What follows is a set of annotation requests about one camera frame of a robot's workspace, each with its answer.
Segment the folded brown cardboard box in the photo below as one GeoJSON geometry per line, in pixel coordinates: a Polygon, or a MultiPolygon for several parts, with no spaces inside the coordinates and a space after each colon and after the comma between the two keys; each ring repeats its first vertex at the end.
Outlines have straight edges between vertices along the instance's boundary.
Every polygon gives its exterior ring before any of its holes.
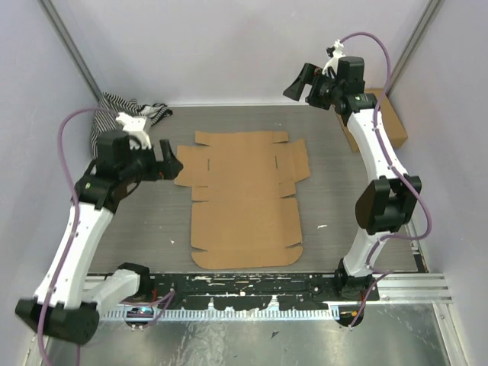
{"type": "MultiPolygon", "coordinates": [[[[408,135],[387,96],[382,99],[380,112],[382,114],[384,128],[392,147],[394,149],[399,149],[407,141],[408,135]]],[[[337,118],[352,152],[358,153],[359,148],[355,138],[346,128],[345,123],[342,121],[342,117],[339,114],[337,114],[337,118]]]]}

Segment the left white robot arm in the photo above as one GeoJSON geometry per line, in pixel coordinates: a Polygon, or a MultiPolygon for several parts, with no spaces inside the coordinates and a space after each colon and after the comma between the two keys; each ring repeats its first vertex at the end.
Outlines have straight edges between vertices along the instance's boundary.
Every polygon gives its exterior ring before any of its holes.
{"type": "Polygon", "coordinates": [[[98,155],[75,183],[66,231],[49,271],[15,314],[38,334],[76,345],[94,336],[101,316],[125,300],[147,301],[154,292],[150,271],[123,263],[109,279],[84,292],[85,279],[104,231],[120,202],[143,181],[174,180],[183,165],[168,140],[159,141],[162,160],[139,136],[112,130],[97,141],[98,155]]]}

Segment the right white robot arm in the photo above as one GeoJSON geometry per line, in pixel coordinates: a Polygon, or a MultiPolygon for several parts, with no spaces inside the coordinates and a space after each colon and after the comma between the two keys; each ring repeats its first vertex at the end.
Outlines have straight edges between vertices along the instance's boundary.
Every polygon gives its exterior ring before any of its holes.
{"type": "Polygon", "coordinates": [[[377,98],[364,90],[364,60],[340,57],[335,68],[305,63],[283,95],[298,101],[306,86],[308,105],[333,108],[354,137],[368,176],[368,186],[355,204],[359,226],[352,247],[339,262],[333,286],[343,300],[354,300],[373,281],[374,263],[386,241],[407,224],[422,188],[396,158],[377,108],[377,98]]]}

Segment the brown cardboard box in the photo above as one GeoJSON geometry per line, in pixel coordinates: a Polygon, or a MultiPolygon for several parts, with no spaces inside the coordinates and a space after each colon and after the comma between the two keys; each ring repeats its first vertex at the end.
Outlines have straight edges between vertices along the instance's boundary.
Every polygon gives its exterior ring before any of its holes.
{"type": "Polygon", "coordinates": [[[191,189],[191,257],[207,270],[288,266],[303,253],[296,185],[307,146],[285,131],[195,134],[175,184],[191,189]]]}
{"type": "MultiPolygon", "coordinates": [[[[407,141],[408,135],[387,96],[382,99],[380,112],[382,114],[384,128],[392,147],[394,149],[399,149],[407,141]]],[[[352,152],[358,153],[359,148],[355,138],[346,128],[345,123],[342,121],[342,117],[339,114],[337,114],[337,118],[352,152]]]]}

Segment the aluminium frame rail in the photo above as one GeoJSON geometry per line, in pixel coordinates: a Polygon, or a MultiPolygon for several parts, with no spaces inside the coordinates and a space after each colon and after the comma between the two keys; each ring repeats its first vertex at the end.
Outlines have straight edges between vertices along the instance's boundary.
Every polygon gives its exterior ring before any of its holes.
{"type": "MultiPolygon", "coordinates": [[[[427,273],[399,273],[389,274],[374,285],[372,291],[367,291],[365,296],[373,304],[380,303],[447,303],[451,301],[451,295],[441,274],[427,273]]],[[[329,302],[332,305],[356,306],[360,302],[329,302]]],[[[273,300],[270,306],[278,306],[273,300]]]]}

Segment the striped black white cloth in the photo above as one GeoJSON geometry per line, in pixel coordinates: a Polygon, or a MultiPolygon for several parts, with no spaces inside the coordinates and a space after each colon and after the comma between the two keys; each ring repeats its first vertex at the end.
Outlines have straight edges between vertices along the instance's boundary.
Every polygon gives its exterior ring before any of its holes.
{"type": "Polygon", "coordinates": [[[140,104],[135,98],[128,100],[109,92],[102,94],[98,107],[99,109],[94,113],[90,133],[93,159],[97,157],[97,138],[107,131],[122,129],[122,126],[116,121],[116,114],[123,112],[132,117],[147,117],[150,119],[152,127],[173,115],[173,111],[167,104],[140,104]]]}

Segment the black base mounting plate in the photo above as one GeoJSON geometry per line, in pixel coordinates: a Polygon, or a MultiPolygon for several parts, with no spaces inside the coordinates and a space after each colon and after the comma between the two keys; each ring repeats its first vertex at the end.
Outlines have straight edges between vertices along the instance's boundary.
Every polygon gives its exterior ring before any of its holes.
{"type": "Polygon", "coordinates": [[[372,283],[368,276],[342,286],[334,275],[317,272],[167,273],[153,275],[146,293],[124,303],[146,305],[174,291],[170,310],[264,310],[273,300],[280,311],[326,310],[329,302],[363,301],[372,283]]]}

